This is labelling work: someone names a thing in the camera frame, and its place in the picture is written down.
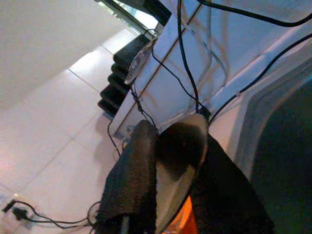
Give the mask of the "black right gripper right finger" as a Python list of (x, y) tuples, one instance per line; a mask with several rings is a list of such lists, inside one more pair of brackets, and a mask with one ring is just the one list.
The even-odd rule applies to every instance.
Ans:
[(273, 221), (254, 188), (212, 136), (192, 207), (199, 234), (273, 234)]

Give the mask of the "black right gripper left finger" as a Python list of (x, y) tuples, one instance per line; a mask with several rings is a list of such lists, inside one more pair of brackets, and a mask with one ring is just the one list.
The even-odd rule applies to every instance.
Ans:
[(105, 182), (96, 234), (155, 234), (156, 127), (141, 120)]

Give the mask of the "stainless steel sink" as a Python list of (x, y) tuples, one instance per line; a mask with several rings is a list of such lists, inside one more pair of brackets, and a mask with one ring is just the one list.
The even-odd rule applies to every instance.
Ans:
[(235, 162), (276, 234), (312, 234), (312, 58), (252, 97)]

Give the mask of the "black stepped rack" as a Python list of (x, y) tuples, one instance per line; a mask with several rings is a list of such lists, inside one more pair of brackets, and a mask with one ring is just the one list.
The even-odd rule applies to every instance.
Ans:
[(115, 117), (130, 90), (130, 85), (125, 84), (125, 80), (133, 59), (149, 42), (141, 34), (114, 54), (112, 73), (108, 76), (109, 85), (100, 92), (101, 100), (98, 102), (98, 106), (110, 119)]

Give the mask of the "clear plastic holder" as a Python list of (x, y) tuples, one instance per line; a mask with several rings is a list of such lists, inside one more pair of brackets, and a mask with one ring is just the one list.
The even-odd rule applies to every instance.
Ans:
[(155, 40), (152, 40), (149, 43), (147, 43), (134, 57), (128, 69), (128, 74), (126, 76), (126, 79), (124, 81), (126, 85), (130, 85), (131, 83), (133, 83), (133, 81), (139, 75), (142, 67), (144, 66), (145, 62), (147, 61), (152, 51), (154, 42)]

